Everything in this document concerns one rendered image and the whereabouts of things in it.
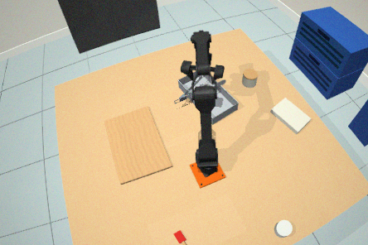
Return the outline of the grey rectangular roasting tin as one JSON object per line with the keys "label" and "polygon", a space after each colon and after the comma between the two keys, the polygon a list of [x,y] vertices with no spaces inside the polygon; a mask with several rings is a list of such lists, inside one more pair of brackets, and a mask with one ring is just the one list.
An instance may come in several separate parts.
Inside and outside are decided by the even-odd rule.
{"label": "grey rectangular roasting tin", "polygon": [[[192,80],[186,75],[178,79],[178,87],[185,93],[191,87]],[[212,78],[207,74],[195,86],[212,86]],[[211,124],[219,122],[226,116],[238,110],[239,102],[231,96],[221,85],[217,86],[217,99],[215,100],[215,107],[211,111]]]}

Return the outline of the grey cylinder with tan lid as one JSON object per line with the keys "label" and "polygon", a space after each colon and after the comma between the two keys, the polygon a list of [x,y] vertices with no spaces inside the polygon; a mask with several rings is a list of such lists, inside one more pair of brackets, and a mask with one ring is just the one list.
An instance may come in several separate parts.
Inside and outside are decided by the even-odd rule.
{"label": "grey cylinder with tan lid", "polygon": [[255,70],[245,70],[243,73],[242,85],[244,85],[246,88],[253,88],[257,83],[257,76],[258,74]]}

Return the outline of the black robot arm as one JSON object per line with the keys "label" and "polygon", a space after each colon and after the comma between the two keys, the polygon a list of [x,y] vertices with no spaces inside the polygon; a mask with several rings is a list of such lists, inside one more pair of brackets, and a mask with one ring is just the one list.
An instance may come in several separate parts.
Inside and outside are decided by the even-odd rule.
{"label": "black robot arm", "polygon": [[[217,172],[219,166],[218,149],[215,148],[215,139],[212,139],[211,126],[211,111],[217,99],[217,83],[211,74],[210,42],[211,34],[208,31],[194,31],[191,35],[191,43],[194,44],[197,58],[196,76],[191,83],[192,100],[195,100],[195,107],[201,116],[201,140],[196,150],[196,164],[205,177]],[[212,85],[194,88],[197,76],[207,74],[214,80],[215,87]]]}

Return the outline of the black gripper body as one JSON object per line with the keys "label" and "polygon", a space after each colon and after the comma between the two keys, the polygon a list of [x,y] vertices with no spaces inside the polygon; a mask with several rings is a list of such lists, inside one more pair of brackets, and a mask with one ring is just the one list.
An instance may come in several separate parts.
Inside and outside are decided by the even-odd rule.
{"label": "black gripper body", "polygon": [[[189,73],[190,70],[196,70],[195,65],[191,65],[192,61],[184,60],[181,66],[182,73]],[[216,78],[223,78],[225,67],[223,65],[215,65],[215,67],[211,67],[211,72],[214,73]]]}

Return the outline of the grey metal tongs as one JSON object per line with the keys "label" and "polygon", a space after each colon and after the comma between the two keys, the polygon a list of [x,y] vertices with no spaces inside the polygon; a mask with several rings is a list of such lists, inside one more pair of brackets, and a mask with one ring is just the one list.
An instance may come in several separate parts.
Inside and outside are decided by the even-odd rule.
{"label": "grey metal tongs", "polygon": [[[203,75],[203,77],[202,77],[202,75],[200,75],[200,77],[195,81],[195,83],[194,83],[194,86],[202,79],[202,78],[204,78],[205,77],[205,75]],[[219,81],[218,83],[217,83],[217,86],[220,86],[220,85],[222,85],[222,84],[224,84],[226,82],[226,80],[225,79],[222,79],[221,81]],[[183,101],[183,100],[186,100],[187,98],[190,98],[191,97],[191,94],[189,94],[189,95],[187,95],[188,93],[190,93],[191,92],[191,87],[178,99],[178,100],[180,100],[179,102],[181,102],[181,101]],[[178,103],[179,103],[178,102]]]}

